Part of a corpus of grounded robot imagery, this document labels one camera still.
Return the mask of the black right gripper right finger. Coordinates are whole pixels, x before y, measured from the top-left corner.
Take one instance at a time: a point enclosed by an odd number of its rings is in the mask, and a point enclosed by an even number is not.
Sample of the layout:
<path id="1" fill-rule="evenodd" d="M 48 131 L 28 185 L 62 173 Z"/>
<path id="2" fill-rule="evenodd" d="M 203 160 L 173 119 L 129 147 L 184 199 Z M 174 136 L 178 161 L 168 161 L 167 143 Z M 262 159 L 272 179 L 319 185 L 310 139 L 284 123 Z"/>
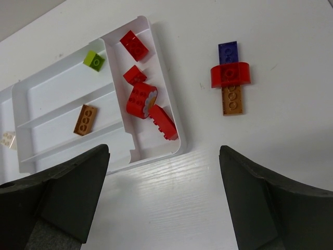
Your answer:
<path id="1" fill-rule="evenodd" d="M 332 249 L 332 192 L 269 170 L 229 146 L 220 169 L 239 249 Z"/>

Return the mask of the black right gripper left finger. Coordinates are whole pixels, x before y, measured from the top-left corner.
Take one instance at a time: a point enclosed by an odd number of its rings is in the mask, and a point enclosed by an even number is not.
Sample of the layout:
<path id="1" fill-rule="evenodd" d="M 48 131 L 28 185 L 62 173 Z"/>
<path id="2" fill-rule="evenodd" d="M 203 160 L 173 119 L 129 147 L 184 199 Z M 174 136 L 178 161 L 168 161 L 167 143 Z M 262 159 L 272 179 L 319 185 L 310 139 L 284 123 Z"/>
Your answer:
<path id="1" fill-rule="evenodd" d="M 109 164 L 98 145 L 49 169 L 1 185 L 1 249 L 81 249 Z"/>

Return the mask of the white lego brick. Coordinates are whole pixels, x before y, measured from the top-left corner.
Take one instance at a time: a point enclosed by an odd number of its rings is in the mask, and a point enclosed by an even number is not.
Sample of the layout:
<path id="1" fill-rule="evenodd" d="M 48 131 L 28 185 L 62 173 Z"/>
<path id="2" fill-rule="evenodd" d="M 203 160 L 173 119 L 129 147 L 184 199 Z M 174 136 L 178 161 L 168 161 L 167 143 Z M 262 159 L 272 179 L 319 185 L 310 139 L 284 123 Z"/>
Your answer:
<path id="1" fill-rule="evenodd" d="M 17 149 L 17 144 L 16 144 L 16 134 L 15 134 L 15 132 L 14 131 L 4 132 L 3 137 L 1 139 L 1 144 L 10 148 L 10 149 L 16 150 Z"/>

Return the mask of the brown lego plate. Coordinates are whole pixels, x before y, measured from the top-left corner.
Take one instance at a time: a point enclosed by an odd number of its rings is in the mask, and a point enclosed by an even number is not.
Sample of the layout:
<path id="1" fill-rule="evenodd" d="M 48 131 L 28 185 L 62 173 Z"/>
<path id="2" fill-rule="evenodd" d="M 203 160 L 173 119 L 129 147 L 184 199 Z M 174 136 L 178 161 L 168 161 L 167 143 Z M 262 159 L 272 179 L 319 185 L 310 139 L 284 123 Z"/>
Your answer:
<path id="1" fill-rule="evenodd" d="M 222 110 L 224 116 L 244 113 L 242 87 L 240 85 L 222 87 Z"/>
<path id="2" fill-rule="evenodd" d="M 92 130 L 98 108 L 84 104 L 81 108 L 73 133 L 85 136 Z"/>

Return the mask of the red arch lego brick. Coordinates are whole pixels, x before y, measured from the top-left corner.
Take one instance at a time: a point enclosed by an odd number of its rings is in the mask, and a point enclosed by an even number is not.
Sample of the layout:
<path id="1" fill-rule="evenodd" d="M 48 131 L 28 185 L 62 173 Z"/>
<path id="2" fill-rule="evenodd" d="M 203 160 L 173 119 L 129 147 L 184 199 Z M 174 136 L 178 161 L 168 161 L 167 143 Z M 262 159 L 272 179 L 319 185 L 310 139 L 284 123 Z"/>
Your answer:
<path id="1" fill-rule="evenodd" d="M 146 119 L 149 109 L 155 104 L 158 89 L 150 84 L 136 83 L 126 104 L 126 111 L 135 117 Z"/>

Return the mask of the green lego brick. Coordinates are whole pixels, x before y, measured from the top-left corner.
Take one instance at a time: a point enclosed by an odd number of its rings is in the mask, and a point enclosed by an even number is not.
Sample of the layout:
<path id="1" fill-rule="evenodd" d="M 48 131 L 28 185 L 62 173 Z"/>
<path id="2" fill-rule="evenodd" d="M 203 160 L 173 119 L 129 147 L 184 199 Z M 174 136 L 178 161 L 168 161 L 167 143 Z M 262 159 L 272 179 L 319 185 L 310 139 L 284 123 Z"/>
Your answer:
<path id="1" fill-rule="evenodd" d="M 83 64 L 99 72 L 105 62 L 105 59 L 101 57 L 95 51 L 88 51 Z"/>

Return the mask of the small red lego brick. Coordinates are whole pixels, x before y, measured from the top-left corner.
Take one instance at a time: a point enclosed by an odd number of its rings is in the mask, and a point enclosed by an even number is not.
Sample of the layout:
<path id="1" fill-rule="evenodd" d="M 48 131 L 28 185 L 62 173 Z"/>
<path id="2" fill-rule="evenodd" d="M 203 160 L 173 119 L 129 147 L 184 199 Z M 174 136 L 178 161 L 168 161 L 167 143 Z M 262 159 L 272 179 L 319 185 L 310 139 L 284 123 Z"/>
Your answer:
<path id="1" fill-rule="evenodd" d="M 140 82 L 145 82 L 147 79 L 147 76 L 136 65 L 131 67 L 123 77 L 132 86 Z"/>

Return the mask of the blue lego brick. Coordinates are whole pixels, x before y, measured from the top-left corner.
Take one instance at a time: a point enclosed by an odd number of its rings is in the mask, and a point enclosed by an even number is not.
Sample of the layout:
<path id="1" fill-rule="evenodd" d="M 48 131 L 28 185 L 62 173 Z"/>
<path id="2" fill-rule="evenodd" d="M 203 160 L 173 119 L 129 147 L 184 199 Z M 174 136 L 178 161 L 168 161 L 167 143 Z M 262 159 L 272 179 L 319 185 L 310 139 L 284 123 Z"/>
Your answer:
<path id="1" fill-rule="evenodd" d="M 218 50 L 220 65 L 239 62 L 237 41 L 219 44 Z"/>

